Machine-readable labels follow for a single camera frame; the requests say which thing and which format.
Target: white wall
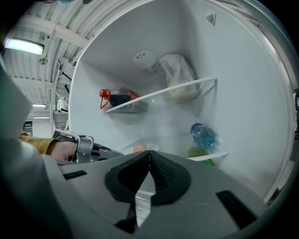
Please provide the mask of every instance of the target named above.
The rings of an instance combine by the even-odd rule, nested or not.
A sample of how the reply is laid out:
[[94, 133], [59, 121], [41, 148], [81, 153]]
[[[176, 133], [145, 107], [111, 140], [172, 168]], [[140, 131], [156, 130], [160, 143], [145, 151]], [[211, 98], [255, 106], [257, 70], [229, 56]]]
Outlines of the white wall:
[[[199, 78], [217, 76], [213, 90], [195, 101], [198, 122], [229, 151], [219, 169], [267, 201], [294, 138], [292, 99], [277, 57], [260, 31], [237, 14], [203, 0], [184, 3], [187, 59]], [[214, 26], [204, 18], [209, 11], [217, 14]]]
[[112, 89], [124, 83], [99, 71], [96, 67], [80, 62], [73, 77], [69, 101], [70, 130], [86, 134], [96, 143], [120, 150], [141, 139], [141, 117], [136, 114], [106, 114], [100, 110], [100, 89]]
[[36, 120], [32, 122], [32, 134], [34, 137], [51, 138], [51, 127], [49, 120]]

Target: ceiling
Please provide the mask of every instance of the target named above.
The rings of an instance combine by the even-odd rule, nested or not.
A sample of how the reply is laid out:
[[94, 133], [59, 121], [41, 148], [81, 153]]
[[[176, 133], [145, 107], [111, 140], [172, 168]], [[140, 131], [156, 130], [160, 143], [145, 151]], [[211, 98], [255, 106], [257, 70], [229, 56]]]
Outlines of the ceiling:
[[[124, 10], [126, 5], [137, 1], [94, 0], [89, 4], [83, 4], [82, 0], [65, 4], [59, 1], [50, 4], [36, 2], [25, 12], [10, 36], [44, 44], [44, 53], [38, 56], [6, 49], [3, 61], [7, 73], [27, 99], [32, 103], [47, 105], [47, 108], [33, 107], [27, 120], [36, 116], [50, 116], [57, 59], [78, 59], [82, 49], [101, 27], [103, 20], [111, 18], [113, 14]], [[44, 57], [47, 57], [48, 63], [39, 64], [39, 60]], [[68, 96], [64, 88], [65, 83], [70, 82], [60, 79], [56, 88], [63, 97]], [[67, 114], [54, 112], [54, 121], [55, 124], [63, 126], [67, 121]]]

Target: door shelf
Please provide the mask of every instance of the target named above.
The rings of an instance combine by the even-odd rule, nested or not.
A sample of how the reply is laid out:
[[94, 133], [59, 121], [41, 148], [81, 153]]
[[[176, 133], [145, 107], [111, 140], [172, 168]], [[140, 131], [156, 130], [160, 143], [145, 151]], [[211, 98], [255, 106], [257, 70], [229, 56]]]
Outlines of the door shelf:
[[199, 157], [192, 157], [188, 158], [193, 161], [204, 161], [207, 159], [214, 159], [214, 158], [220, 158], [225, 155], [228, 155], [228, 151], [221, 148], [217, 143], [215, 143], [210, 150], [208, 150], [209, 154], [205, 156], [199, 156]]
[[193, 100], [199, 94], [188, 95], [191, 85], [196, 85], [199, 92], [199, 84], [203, 82], [213, 82], [216, 77], [207, 77], [203, 79], [194, 80], [191, 82], [175, 85], [166, 89], [156, 91], [154, 93], [139, 97], [119, 106], [106, 110], [106, 113], [121, 112], [121, 113], [142, 113], [151, 111], [153, 108], [164, 108], [169, 104], [177, 104], [181, 101]]
[[130, 143], [129, 145], [124, 145], [123, 147], [117, 149], [121, 153], [130, 154], [133, 153], [133, 146], [137, 143], [145, 143], [145, 144], [156, 144], [159, 146], [157, 151], [168, 153], [172, 155], [181, 156], [193, 161], [204, 161], [207, 159], [215, 159], [219, 158], [221, 160], [221, 157], [228, 155], [228, 151], [224, 149], [223, 143], [221, 142], [221, 139], [216, 135], [216, 138], [219, 140], [216, 140], [215, 144], [207, 150], [209, 153], [208, 155], [204, 156], [198, 156], [198, 157], [190, 157], [188, 158], [188, 150], [191, 147], [195, 147], [193, 137], [189, 134], [181, 134], [181, 135], [172, 135], [168, 137], [157, 137], [157, 138], [151, 138], [151, 139], [139, 139], [134, 143]]

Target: refrigerator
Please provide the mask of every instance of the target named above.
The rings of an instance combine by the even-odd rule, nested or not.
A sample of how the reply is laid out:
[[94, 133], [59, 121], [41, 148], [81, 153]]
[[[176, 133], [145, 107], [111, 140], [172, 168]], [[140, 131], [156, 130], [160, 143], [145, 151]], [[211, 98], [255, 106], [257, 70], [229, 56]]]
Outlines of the refrigerator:
[[[294, 143], [298, 58], [271, 13], [246, 2], [247, 10], [237, 11], [221, 1], [131, 1], [118, 14], [102, 16], [107, 20], [74, 72], [70, 130], [124, 154], [143, 142], [198, 163], [212, 159], [215, 167], [267, 202]], [[184, 56], [195, 80], [169, 87], [159, 64], [166, 54]], [[142, 67], [140, 55], [153, 64]], [[184, 93], [190, 85], [198, 96], [171, 99], [171, 92]], [[99, 91], [117, 86], [140, 97], [101, 110]], [[147, 107], [128, 111], [140, 101]], [[194, 123], [216, 133], [209, 156], [188, 158], [195, 146], [190, 134]]]

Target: red bottle cap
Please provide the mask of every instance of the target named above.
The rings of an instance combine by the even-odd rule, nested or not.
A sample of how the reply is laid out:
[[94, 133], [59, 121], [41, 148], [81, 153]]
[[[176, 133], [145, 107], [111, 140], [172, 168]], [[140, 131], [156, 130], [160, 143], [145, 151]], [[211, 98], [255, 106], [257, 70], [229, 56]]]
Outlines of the red bottle cap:
[[106, 98], [108, 96], [108, 90], [101, 89], [100, 96]]

